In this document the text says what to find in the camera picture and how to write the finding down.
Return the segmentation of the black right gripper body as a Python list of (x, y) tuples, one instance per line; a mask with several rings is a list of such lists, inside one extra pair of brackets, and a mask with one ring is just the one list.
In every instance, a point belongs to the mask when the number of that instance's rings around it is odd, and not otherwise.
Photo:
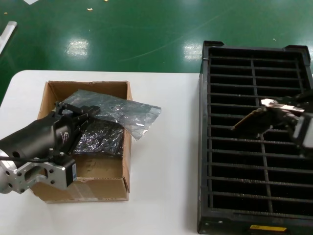
[(303, 114), (294, 129), (292, 140), (304, 157), (313, 156), (313, 115)]

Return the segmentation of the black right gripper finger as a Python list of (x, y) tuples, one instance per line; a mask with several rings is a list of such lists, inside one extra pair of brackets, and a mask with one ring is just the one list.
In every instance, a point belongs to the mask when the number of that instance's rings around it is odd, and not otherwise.
[(285, 96), (278, 98), (279, 103), (291, 106), (304, 106), (313, 102), (313, 90), (305, 91), (304, 93), (295, 96)]

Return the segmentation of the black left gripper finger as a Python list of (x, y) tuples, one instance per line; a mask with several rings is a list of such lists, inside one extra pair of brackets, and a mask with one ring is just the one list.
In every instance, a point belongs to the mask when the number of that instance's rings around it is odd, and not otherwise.
[(76, 117), (74, 119), (74, 130), (70, 141), (69, 153), (71, 154), (76, 148), (82, 134), (90, 123), (90, 117)]
[(94, 117), (100, 112), (98, 106), (81, 106), (76, 107), (74, 105), (56, 101), (55, 102), (55, 113), (58, 115), (69, 115), (71, 117), (78, 117), (85, 115), (87, 117)]

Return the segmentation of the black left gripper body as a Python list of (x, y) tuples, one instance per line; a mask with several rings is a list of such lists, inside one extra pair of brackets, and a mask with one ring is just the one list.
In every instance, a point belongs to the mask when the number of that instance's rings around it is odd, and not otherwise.
[(0, 149), (18, 159), (47, 159), (51, 148), (69, 153), (75, 118), (52, 111), (0, 140)]

